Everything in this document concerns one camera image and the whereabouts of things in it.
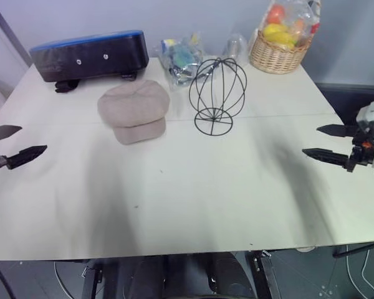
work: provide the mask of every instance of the black wire hat stand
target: black wire hat stand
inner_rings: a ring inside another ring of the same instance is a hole
[[[215,82],[221,88],[215,88]],[[205,135],[221,136],[230,132],[233,117],[239,114],[245,104],[247,76],[232,58],[205,60],[189,86],[188,98],[197,111],[195,127]],[[221,101],[216,91],[221,90]]]

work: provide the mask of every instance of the gray floor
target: gray floor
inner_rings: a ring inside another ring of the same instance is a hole
[[[271,261],[283,299],[296,298],[362,298],[348,280],[346,259],[334,259],[334,247],[317,248],[303,254],[296,250],[280,250],[272,253]],[[252,281],[249,267],[244,260],[244,252],[234,253],[242,263],[250,281]],[[350,257],[350,270],[352,277],[362,292],[369,298],[374,298],[374,291],[363,281],[360,272],[365,259],[365,252]],[[210,293],[205,275],[194,268],[185,256],[184,266],[176,267],[174,278],[189,277],[189,285],[182,287],[177,284],[170,286],[168,295],[184,289],[192,294]],[[84,279],[81,273],[83,263],[58,262],[57,268],[62,281],[74,298],[80,298]],[[55,275],[54,263],[43,261],[0,262],[0,269],[14,290],[18,299],[48,299],[64,298],[66,295],[60,288]],[[374,250],[365,271],[366,278],[374,285]],[[97,298],[103,298],[104,283],[98,285]],[[0,298],[8,298],[4,287],[0,283]]]

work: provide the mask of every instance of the gray wall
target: gray wall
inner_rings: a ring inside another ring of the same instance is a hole
[[[142,29],[147,47],[201,31],[221,53],[228,35],[249,39],[269,0],[0,0],[23,46],[88,34]],[[315,82],[374,85],[374,0],[323,0],[322,26],[304,60]]]

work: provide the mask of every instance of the white table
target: white table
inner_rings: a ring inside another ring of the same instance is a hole
[[[97,99],[118,78],[56,94],[31,67],[0,112],[0,125],[23,127],[0,141],[0,153],[48,149],[0,169],[0,260],[373,241],[374,170],[347,173],[301,152],[352,147],[316,132],[340,120],[304,69],[282,76],[245,69],[246,107],[228,134],[198,132],[179,90],[170,92],[165,135],[123,146],[97,115]],[[168,89],[156,59],[143,77]]]

